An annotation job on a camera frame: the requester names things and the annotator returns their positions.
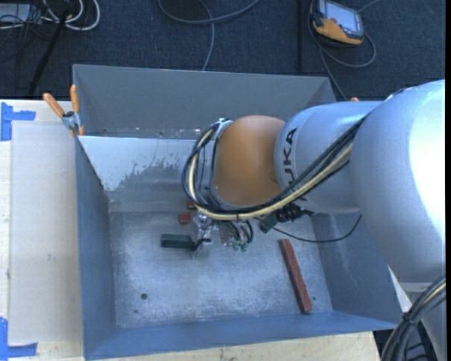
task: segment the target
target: wooden table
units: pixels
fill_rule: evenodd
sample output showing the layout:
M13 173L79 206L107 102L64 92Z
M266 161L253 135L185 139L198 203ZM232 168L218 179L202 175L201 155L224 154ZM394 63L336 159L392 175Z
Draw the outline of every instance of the wooden table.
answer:
M14 111L34 111L36 113L33 124L52 124L57 128L62 127L64 138L71 138L61 120L50 110L48 105L43 101L19 101L19 100L0 100L1 104L7 102L13 105ZM61 102L66 111L71 110L69 102ZM19 274L10 270L11 262L11 221L14 217L11 213L13 207L11 204L11 178L12 178L12 146L14 142L14 134L11 141L0 141L0 317L9 321L12 326L13 319L17 318L17 312L11 315L10 310L10 292L11 282L14 277ZM39 180L35 178L33 173L22 172L28 175L30 180ZM60 202L59 194L49 194L49 202ZM48 312L51 317L57 314L57 311ZM60 317L67 317L68 312L60 312ZM29 334L33 338L33 326L29 328ZM23 357L23 359L70 359L79 360L82 357L82 344L80 338L70 339L69 336L63 335L53 339L53 341L43 341L42 338L34 340L38 343L37 354L35 356ZM17 338L9 338L9 345L21 345ZM355 361L378 361L379 354L371 332L353 333L348 335L333 335L317 338L304 338L298 340L274 341L264 344L251 344L235 347L218 347L205 350L193 350L180 353L161 353L149 356L137 356L122 358L127 360L140 361L241 361L241 360L262 360L262 361L293 361L293 360L331 360L338 361L343 359L354 359Z

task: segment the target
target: kuka logo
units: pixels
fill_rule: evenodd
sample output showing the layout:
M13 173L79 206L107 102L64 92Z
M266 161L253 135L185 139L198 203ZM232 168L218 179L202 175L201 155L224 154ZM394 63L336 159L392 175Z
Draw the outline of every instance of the kuka logo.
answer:
M290 175L291 180L289 181L289 184L291 184L295 179L294 179L294 173L292 172L292 162L289 159L289 156L291 155L292 152L292 136L294 135L294 133L297 131L297 127L295 127L294 129L292 129L291 131L288 132L287 136L286 136L286 142L289 144L289 149L286 150L286 148L284 147L283 149L283 153L284 153L284 172L288 175Z

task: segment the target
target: black cable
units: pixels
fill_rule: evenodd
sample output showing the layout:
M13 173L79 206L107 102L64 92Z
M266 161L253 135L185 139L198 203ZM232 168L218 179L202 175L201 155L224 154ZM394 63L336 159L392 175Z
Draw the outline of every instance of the black cable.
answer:
M254 228L253 225L250 224L250 222L248 220L245 221L247 227L249 227L249 231L250 231L250 240L249 243L253 241L254 239Z
M366 5L362 6L361 8L359 8L357 10L357 12L361 12L363 11L365 8L371 6L372 4L376 4L378 2L380 2L381 0L373 0L372 2L367 3ZM369 43L371 44L372 47L372 56L371 58L365 62L365 63L361 63L361 64L349 64L346 62L343 62L342 60L339 60L337 58L335 58L334 56L332 56L329 52L327 52L324 47L322 46L322 44L316 39L316 37L313 35L312 32L312 28L311 28L311 23L310 23L310 11L307 10L307 28L309 30L310 36L311 38L314 40L314 42L316 43L317 47L319 48L319 55L321 56L321 60L322 60L322 64L324 65L324 68L326 69L329 79L332 81L332 83L335 85L337 91L339 91L340 95L343 97L344 101L347 101L347 97L344 94L343 90L341 89L341 87L339 86L339 84L337 83L337 81L334 79L331 70L329 69L329 66L325 60L324 55L326 55L327 57L329 57L330 59L334 60L335 62L344 65L346 67L350 67L350 68L364 68L369 66L370 64L372 64L372 62L376 59L376 44L373 42L372 38L365 32L364 36L365 38L369 41Z
M432 308L446 299L446 275L433 282L414 301L407 313L403 314L401 322L396 326L384 347L383 359L390 361L393 357L403 355L411 329Z
M320 240L301 238L301 237L298 237L296 235L292 235L292 234L290 234L288 232L285 232L285 231L283 231L281 229L278 229L277 227L274 227L274 226L270 225L269 223L265 222L264 220L261 220L258 217L255 217L254 219L256 219L259 222L264 223L265 225L269 226L270 229L276 230L277 232L280 232L280 233L282 233L284 235L287 235L288 237L297 239L298 241L310 242L310 243L313 243L313 244L325 244L325 243L330 243L330 242L342 241L343 239L349 237L354 232L356 227L359 225L359 221L361 220L361 218L362 218L362 214L359 215L359 218L357 219L356 223L354 223L354 226L351 228L351 230L347 234L343 235L342 237L333 238L333 239L320 239Z
M417 361L418 359L422 359L423 357L425 357L426 359L432 359L434 361L437 361L437 358L434 356L431 356L430 354L419 354L418 356L415 356L413 358L409 358L407 359L407 361Z
M254 212L254 211L258 211L261 210L265 207L268 207L270 205L273 205L274 203L280 201L281 199L283 199L284 196L286 196L290 191L292 191L294 189L294 187L298 186L324 159L328 158L328 156L333 152L336 151L337 153L339 152L339 150L337 150L338 146L344 146L347 144L347 142L353 140L353 138L356 136L357 131L359 130L360 125L362 125L362 123L365 121L366 117L368 115L366 114L365 116L363 116L363 118L361 118L360 120L358 120L356 123L354 123L344 134L342 134L341 137L339 137L339 139L336 140L336 142L334 142L333 144L331 144L318 158L316 158L316 160L314 160L314 162L312 162L310 164L310 166L308 168L306 168L301 175L299 175L293 182L291 182L290 185L288 185L288 187L286 187L285 189L283 189L277 196L275 196L273 199L271 199L270 201L264 203L264 204L260 204L260 205L256 205L256 206L250 206L250 207L245 207L245 208L241 208L241 209L236 209L236 210L223 210L221 208L218 207L214 207L212 205L209 204L200 204L197 203L199 206L202 206L203 208L207 208L209 211L218 211L218 212L222 212L224 214L238 214L238 213L247 213L247 212ZM208 129L206 129L204 131L204 133L202 134L201 137L198 138L198 140L196 141L196 144L198 143L198 141L201 140L201 138L203 137L203 135L205 135L205 132ZM184 191L186 192L187 196L193 200L194 202L196 202L196 200L194 200L194 198L192 197L192 195L189 192L188 186L187 186L187 182L186 182L186 173L187 170L189 168L189 165L192 161L192 158L194 157L194 155L198 154L200 152L200 148L205 147L205 145L210 141L211 138L208 138L206 141L203 141L203 143L201 144L201 146L195 146L192 149L192 153L190 154L189 158L186 161L186 164L184 166L183 172L182 172L182 184L183 184L183 188Z

